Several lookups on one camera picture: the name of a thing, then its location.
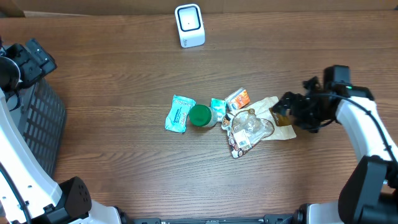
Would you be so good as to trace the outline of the green lid jar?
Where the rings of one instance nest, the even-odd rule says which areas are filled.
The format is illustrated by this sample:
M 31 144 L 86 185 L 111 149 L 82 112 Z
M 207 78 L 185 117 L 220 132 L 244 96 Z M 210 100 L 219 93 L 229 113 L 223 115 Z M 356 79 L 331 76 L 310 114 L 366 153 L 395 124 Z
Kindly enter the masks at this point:
M 218 115 L 213 108 L 206 105 L 195 105 L 189 112 L 189 120 L 194 126 L 213 127 L 218 122 Z

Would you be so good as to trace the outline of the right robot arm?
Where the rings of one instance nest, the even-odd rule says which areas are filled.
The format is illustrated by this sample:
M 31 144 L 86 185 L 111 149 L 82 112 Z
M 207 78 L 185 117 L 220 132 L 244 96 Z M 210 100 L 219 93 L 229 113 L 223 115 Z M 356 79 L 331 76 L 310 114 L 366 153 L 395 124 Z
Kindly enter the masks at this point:
M 358 165 L 337 201 L 305 203 L 283 223 L 397 223 L 397 145 L 369 88 L 354 86 L 348 66 L 333 65 L 323 80 L 303 82 L 304 95 L 287 92 L 272 107 L 310 133 L 336 122 L 344 128 Z

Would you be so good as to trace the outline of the small teal tissue pack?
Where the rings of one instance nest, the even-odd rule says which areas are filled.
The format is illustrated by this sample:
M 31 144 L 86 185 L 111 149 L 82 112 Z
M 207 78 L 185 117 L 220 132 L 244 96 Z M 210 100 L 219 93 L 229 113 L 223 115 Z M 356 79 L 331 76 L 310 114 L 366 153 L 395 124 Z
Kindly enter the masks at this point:
M 226 104 L 225 100 L 212 98 L 210 106 L 211 106 L 211 108 L 213 108 L 215 110 L 218 122 L 221 122 L 224 115 L 226 114 L 227 104 Z

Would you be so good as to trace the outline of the beige brown snack bag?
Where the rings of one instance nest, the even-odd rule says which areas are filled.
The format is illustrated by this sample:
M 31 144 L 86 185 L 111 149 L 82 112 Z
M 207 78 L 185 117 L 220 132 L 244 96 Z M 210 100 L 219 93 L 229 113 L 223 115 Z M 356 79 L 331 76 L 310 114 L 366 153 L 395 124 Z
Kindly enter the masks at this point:
M 261 141 L 284 141 L 296 137 L 288 117 L 273 112 L 276 96 L 264 98 L 247 108 L 226 113 L 221 128 L 226 131 L 231 155 L 243 157 Z

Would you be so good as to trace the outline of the teal wet wipes pack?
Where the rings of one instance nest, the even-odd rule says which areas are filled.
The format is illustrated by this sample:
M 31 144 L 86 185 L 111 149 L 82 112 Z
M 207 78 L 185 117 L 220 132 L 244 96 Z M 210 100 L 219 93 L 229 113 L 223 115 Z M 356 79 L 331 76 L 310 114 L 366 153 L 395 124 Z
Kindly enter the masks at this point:
M 196 101 L 185 96 L 174 95 L 172 107 L 165 119 L 165 129 L 176 133 L 186 131 L 187 116 Z

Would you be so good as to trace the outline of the orange white small box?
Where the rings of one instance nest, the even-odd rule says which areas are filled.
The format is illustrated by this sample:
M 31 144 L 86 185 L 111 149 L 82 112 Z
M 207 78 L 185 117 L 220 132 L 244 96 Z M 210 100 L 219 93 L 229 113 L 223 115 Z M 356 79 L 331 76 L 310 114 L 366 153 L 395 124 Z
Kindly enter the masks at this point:
M 250 103 L 248 92 L 244 88 L 236 90 L 224 99 L 230 111 L 239 110 Z

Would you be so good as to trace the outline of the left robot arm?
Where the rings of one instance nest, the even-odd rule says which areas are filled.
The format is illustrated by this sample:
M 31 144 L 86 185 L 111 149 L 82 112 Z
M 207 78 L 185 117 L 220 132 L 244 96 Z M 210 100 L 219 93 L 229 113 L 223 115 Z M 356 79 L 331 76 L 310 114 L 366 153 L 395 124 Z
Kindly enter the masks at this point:
M 84 181 L 54 181 L 65 105 L 45 77 L 57 67 L 35 40 L 1 47 L 1 216 L 9 223 L 129 223 Z

